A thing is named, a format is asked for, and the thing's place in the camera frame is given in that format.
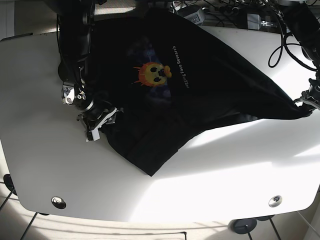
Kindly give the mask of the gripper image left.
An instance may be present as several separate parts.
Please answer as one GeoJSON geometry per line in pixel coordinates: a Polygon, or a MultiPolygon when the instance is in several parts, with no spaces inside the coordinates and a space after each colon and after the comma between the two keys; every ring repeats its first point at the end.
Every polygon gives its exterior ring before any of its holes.
{"type": "Polygon", "coordinates": [[[84,114],[79,114],[76,118],[78,122],[80,122],[84,129],[89,132],[93,130],[98,130],[103,125],[110,125],[116,122],[117,113],[123,113],[124,108],[116,108],[114,107],[112,110],[104,109],[101,115],[97,119],[90,119],[89,116],[85,116],[84,114]]]}

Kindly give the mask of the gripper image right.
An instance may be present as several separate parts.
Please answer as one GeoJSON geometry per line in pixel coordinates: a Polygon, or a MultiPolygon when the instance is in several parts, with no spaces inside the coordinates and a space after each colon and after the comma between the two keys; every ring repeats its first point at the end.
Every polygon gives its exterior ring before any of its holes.
{"type": "Polygon", "coordinates": [[[319,109],[320,108],[320,99],[316,98],[313,95],[311,95],[308,90],[303,91],[301,93],[301,97],[295,99],[293,101],[293,103],[294,104],[303,103],[303,104],[312,106],[314,109],[319,109]]]}

